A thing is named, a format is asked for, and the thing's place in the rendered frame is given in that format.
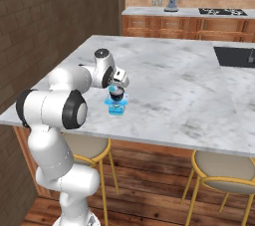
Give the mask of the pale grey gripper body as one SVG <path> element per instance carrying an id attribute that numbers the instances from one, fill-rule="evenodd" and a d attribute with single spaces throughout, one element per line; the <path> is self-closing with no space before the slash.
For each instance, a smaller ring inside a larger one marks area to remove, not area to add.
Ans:
<path id="1" fill-rule="evenodd" d="M 126 88 L 129 85 L 128 75 L 125 70 L 117 68 L 114 73 L 113 84 L 121 88 Z"/>

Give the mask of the blue yogurt container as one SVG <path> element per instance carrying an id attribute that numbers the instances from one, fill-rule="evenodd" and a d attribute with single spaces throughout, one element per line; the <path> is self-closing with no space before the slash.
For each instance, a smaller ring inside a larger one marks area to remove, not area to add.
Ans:
<path id="1" fill-rule="evenodd" d="M 128 104 L 128 94 L 124 94 L 124 97 L 120 101 L 114 101 L 110 96 L 107 96 L 104 104 L 109 107 L 109 114 L 123 115 Z"/>

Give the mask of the wooden island base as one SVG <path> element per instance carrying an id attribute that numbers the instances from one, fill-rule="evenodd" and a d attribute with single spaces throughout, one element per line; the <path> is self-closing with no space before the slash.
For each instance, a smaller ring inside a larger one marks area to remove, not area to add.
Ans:
<path id="1" fill-rule="evenodd" d="M 26 159 L 28 168 L 30 170 L 31 176 L 33 178 L 33 181 L 39 196 L 52 199 L 53 191 L 38 185 L 36 182 L 35 174 L 36 174 L 36 169 L 38 165 L 33 159 L 29 151 L 28 143 L 27 143 L 27 139 L 30 134 L 30 129 L 22 127 L 22 126 L 14 126 L 14 131 L 18 138 L 19 144 L 23 151 L 23 155 Z M 125 140 L 118 140 L 118 139 L 113 140 L 113 148 L 127 148 L 127 149 L 134 149 L 138 151 L 149 151 L 149 152 L 157 152 L 162 154 L 171 154 L 171 155 L 187 156 L 187 157 L 189 157 L 192 153 L 190 149 L 177 148 L 177 147 L 171 147 L 171 146 L 162 146 L 162 145 L 153 145 L 153 144 L 125 141 Z"/>

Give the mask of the yellow-legged stool with beige seat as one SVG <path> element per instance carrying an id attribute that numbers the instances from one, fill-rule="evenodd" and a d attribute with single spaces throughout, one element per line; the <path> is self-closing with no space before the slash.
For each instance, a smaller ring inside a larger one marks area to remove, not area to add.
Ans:
<path id="1" fill-rule="evenodd" d="M 95 168 L 96 164 L 100 166 L 99 172 L 101 178 L 105 226 L 109 226 L 105 177 L 103 168 L 103 160 L 106 156 L 108 156 L 110 159 L 116 191 L 117 193 L 120 193 L 114 161 L 112 157 L 112 140 L 110 138 L 85 136 L 72 133 L 64 133 L 64 138 L 69 145 L 77 163 L 85 164 L 92 168 Z"/>
<path id="2" fill-rule="evenodd" d="M 241 222 L 241 226 L 246 226 L 251 205 L 255 198 L 255 159 L 253 157 L 193 150 L 191 171 L 180 204 L 184 202 L 194 173 L 197 174 L 197 177 L 185 226 L 189 226 L 199 185 L 225 193 L 219 211 L 223 210 L 230 193 L 247 194 L 248 200 Z"/>

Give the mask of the wooden base cupboards run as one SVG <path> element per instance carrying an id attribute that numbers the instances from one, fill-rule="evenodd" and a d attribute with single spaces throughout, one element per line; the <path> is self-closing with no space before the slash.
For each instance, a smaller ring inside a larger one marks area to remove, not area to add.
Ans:
<path id="1" fill-rule="evenodd" d="M 126 15 L 123 29 L 128 37 L 255 43 L 255 19 Z"/>

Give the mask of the black sink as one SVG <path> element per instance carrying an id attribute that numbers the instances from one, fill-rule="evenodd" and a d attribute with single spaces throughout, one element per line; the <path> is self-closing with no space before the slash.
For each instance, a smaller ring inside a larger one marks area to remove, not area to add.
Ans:
<path id="1" fill-rule="evenodd" d="M 255 49 L 214 47 L 214 52 L 220 66 L 255 69 Z"/>

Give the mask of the black hob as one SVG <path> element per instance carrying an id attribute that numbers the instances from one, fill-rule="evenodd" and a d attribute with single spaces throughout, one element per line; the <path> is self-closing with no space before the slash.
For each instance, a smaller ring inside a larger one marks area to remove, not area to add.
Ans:
<path id="1" fill-rule="evenodd" d="M 222 16 L 248 16 L 241 9 L 215 9 L 215 8 L 198 8 L 198 11 L 202 15 L 222 15 Z"/>

